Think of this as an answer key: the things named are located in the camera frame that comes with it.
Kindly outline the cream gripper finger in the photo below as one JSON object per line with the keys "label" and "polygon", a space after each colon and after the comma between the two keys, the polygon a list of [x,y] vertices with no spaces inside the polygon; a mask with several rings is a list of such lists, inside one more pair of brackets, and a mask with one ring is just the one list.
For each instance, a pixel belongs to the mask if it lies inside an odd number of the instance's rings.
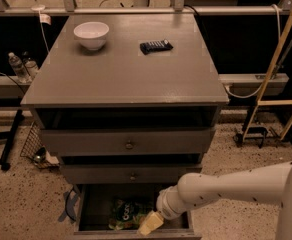
{"label": "cream gripper finger", "polygon": [[151,211],[145,217],[138,228],[138,233],[147,236],[164,224],[164,217],[156,211]]}

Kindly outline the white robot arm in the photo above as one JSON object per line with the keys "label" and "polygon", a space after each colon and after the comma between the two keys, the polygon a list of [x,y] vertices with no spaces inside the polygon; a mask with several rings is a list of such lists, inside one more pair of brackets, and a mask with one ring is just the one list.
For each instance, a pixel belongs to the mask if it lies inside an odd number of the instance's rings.
{"label": "white robot arm", "polygon": [[219,199],[279,205],[275,240],[292,240],[292,161],[220,176],[187,173],[175,186],[159,192],[156,209],[148,213],[138,233],[147,236],[165,220]]}

